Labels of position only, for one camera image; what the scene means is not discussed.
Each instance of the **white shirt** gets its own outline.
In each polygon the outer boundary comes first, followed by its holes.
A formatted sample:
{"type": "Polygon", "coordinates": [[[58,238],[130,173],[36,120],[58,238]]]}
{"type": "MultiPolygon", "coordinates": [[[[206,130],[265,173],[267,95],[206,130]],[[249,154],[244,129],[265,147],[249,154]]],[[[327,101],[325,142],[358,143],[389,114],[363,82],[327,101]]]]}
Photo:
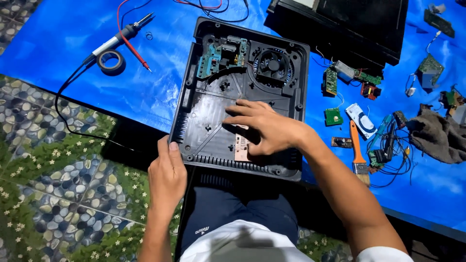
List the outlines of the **white shirt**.
{"type": "MultiPolygon", "coordinates": [[[[180,262],[313,262],[286,237],[267,227],[236,220],[199,237],[180,262]]],[[[413,262],[404,252],[388,247],[363,250],[356,262],[413,262]]]]}

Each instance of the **blue tarp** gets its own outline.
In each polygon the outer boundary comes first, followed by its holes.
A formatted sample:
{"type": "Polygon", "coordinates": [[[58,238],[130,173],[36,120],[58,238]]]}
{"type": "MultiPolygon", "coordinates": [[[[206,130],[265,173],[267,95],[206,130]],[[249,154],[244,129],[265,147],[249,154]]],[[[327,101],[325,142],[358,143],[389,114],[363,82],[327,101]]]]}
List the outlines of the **blue tarp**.
{"type": "MultiPolygon", "coordinates": [[[[123,6],[122,13],[144,2],[132,0],[123,6]]],[[[439,5],[442,2],[436,0],[434,3],[439,5]]],[[[453,0],[445,0],[444,3],[447,10],[442,16],[452,23],[456,38],[441,34],[430,46],[432,55],[445,66],[438,81],[440,87],[427,94],[416,82],[414,96],[407,98],[404,95],[408,75],[414,73],[426,57],[425,47],[437,32],[423,21],[424,9],[430,1],[411,0],[400,64],[395,67],[387,65],[385,80],[379,86],[383,89],[382,95],[376,101],[364,99],[359,94],[360,88],[339,81],[338,90],[345,99],[342,110],[352,103],[358,103],[368,113],[369,106],[370,119],[378,126],[384,116],[396,110],[402,110],[407,118],[411,118],[416,116],[419,103],[439,107],[439,92],[449,90],[454,83],[458,84],[460,92],[466,94],[466,76],[462,73],[466,68],[466,8],[453,0]]],[[[58,91],[83,59],[117,32],[118,4],[113,0],[84,1],[79,5],[69,1],[44,0],[0,57],[0,72],[50,91],[58,91]]],[[[216,1],[206,0],[207,4],[216,4],[216,1]]],[[[239,25],[277,35],[263,26],[268,4],[266,0],[250,0],[250,16],[239,25]]],[[[117,50],[126,58],[127,68],[121,75],[105,76],[94,66],[63,94],[169,132],[196,19],[203,13],[197,8],[170,0],[155,0],[129,13],[124,23],[133,23],[153,11],[156,15],[154,21],[144,27],[142,34],[131,40],[150,65],[152,74],[122,46],[117,50]],[[146,31],[152,33],[152,40],[146,39],[146,31]]],[[[243,1],[231,0],[230,8],[222,18],[239,19],[245,14],[243,1]]],[[[317,54],[313,54],[313,57],[317,61],[320,59],[317,54]]],[[[328,143],[332,136],[349,137],[349,121],[346,118],[342,130],[340,126],[325,127],[323,111],[338,106],[341,101],[338,98],[322,97],[320,84],[323,68],[313,60],[310,60],[309,65],[306,123],[328,143]]],[[[332,150],[345,164],[351,166],[351,149],[332,150]]],[[[391,164],[399,165],[400,158],[397,157],[391,164]]],[[[382,206],[395,211],[392,212],[395,216],[443,234],[449,233],[441,232],[439,225],[440,228],[445,226],[457,229],[464,234],[456,238],[466,241],[466,164],[442,164],[427,155],[421,156],[418,150],[414,152],[414,162],[418,165],[412,173],[412,186],[408,173],[398,176],[388,187],[371,188],[372,192],[382,206]]],[[[304,179],[313,182],[308,168],[304,169],[304,179]]],[[[370,178],[373,184],[384,185],[392,176],[376,173],[370,178]]]]}

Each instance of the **fingernail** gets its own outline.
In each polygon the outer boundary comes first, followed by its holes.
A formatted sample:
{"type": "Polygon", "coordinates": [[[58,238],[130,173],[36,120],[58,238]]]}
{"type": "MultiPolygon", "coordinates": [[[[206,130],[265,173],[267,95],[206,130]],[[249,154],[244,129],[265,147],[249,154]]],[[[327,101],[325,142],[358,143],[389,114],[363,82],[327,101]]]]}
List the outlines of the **fingernail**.
{"type": "Polygon", "coordinates": [[[170,150],[178,150],[178,143],[177,142],[171,142],[169,146],[170,150]]]}

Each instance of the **orange brush handle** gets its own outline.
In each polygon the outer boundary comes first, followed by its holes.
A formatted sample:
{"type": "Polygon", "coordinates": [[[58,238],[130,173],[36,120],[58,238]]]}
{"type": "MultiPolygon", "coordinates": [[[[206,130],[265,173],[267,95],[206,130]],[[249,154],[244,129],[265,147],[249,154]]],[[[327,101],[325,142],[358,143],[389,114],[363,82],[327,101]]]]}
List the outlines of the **orange brush handle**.
{"type": "Polygon", "coordinates": [[[356,124],[353,120],[349,122],[349,134],[351,135],[351,141],[353,142],[353,150],[354,150],[354,160],[353,163],[364,163],[363,155],[361,154],[361,147],[359,145],[359,133],[357,132],[356,124]]]}

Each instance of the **dark pants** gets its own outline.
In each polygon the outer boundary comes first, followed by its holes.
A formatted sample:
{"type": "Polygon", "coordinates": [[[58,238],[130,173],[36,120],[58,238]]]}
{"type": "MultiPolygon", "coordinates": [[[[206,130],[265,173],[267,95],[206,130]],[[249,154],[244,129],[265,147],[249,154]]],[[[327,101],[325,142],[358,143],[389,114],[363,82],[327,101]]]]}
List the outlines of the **dark pants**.
{"type": "Polygon", "coordinates": [[[206,170],[195,175],[186,199],[192,207],[182,229],[180,255],[200,236],[239,219],[266,226],[297,243],[296,215],[281,190],[287,182],[238,173],[233,176],[220,177],[206,170]]]}

